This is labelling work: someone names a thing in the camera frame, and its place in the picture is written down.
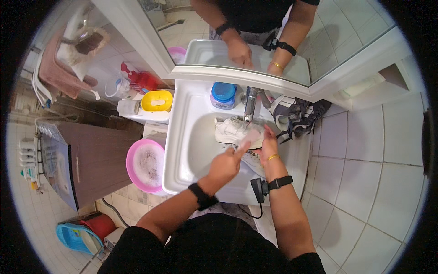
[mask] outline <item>white sneaker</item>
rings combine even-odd
[[[265,170],[260,163],[260,156],[249,150],[242,156],[242,161],[249,166],[258,176],[265,178]]]
[[[240,120],[238,116],[227,118],[223,122],[218,122],[218,119],[215,118],[215,137],[216,141],[219,143],[234,144],[238,146],[240,145],[241,140],[253,130],[258,131],[260,135],[256,136],[255,140],[251,140],[250,149],[259,149],[261,148],[263,133],[265,132],[265,129],[262,126],[251,123],[244,128],[244,122]]]

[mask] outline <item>pink towel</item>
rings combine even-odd
[[[82,89],[90,91],[98,82],[87,75],[84,81],[81,82],[69,66],[57,60],[56,53],[63,33],[64,29],[59,30],[47,43],[42,54],[38,76],[44,84],[53,86],[69,97],[76,99]]]

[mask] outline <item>person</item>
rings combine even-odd
[[[198,187],[212,197],[239,172],[249,143],[216,156]],[[288,175],[277,138],[265,125],[260,161],[266,179]],[[187,220],[198,209],[190,189],[150,210],[125,229],[98,273],[325,273],[306,214],[292,184],[269,193],[278,248],[247,222],[221,213]]]
[[[270,34],[276,36],[292,5],[279,42],[296,50],[312,27],[319,0],[191,0],[191,5],[210,25],[209,38],[227,44],[229,59],[241,68],[254,69],[247,43],[261,46]],[[292,57],[290,51],[277,48],[268,73],[281,76]]]

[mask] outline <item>gold bracelet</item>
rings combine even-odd
[[[278,67],[278,68],[281,68],[281,70],[284,71],[284,68],[283,68],[279,63],[274,62],[273,64],[274,64],[274,66],[276,66],[276,67]]]
[[[266,161],[269,161],[269,160],[271,160],[272,158],[275,158],[275,157],[280,157],[280,155],[278,155],[278,154],[274,154],[274,155],[272,155],[271,157],[269,157]]]

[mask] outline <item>faucet handle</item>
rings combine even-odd
[[[264,89],[258,89],[258,94],[260,94],[261,104],[265,109],[270,109],[272,104],[271,101],[269,101],[268,97],[266,96]]]

